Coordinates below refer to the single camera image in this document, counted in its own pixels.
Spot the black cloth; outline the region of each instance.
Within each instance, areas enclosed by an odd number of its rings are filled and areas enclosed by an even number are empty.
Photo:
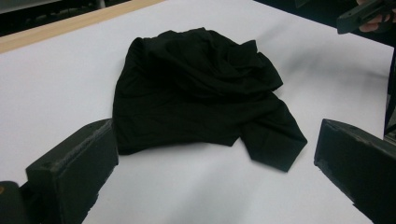
[[[272,91],[282,80],[255,41],[204,28],[137,38],[117,82],[113,126],[120,154],[178,143],[232,146],[288,171],[306,139]]]

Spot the wooden edge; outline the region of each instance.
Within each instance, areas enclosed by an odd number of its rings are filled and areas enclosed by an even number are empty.
[[[110,20],[119,15],[149,7],[164,0],[133,0],[113,7],[106,7],[94,12],[72,17],[63,21],[56,21],[13,35],[0,37],[0,53],[21,48],[36,42],[62,35],[77,29],[95,24],[100,21]]]

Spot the white surface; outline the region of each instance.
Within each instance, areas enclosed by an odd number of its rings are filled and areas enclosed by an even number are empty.
[[[249,0],[168,0],[0,54],[0,179],[23,184],[31,162],[111,117],[136,37],[199,27],[257,40],[308,145],[287,174],[250,161],[239,140],[120,157],[84,223],[371,223],[313,160],[322,119],[382,137],[392,48]]]
[[[1,0],[0,14],[59,1],[61,0]]]

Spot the black garment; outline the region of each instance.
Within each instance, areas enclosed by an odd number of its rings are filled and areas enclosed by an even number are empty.
[[[241,137],[251,159],[288,171],[306,140],[272,93],[281,85],[255,41],[238,45],[205,29],[137,38],[113,105],[119,153]]]

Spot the crumpled black fabric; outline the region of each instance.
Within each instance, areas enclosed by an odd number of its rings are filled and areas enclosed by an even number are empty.
[[[117,82],[113,128],[122,154],[170,144],[232,146],[288,171],[306,144],[272,91],[282,85],[254,40],[242,45],[204,28],[137,38]]]

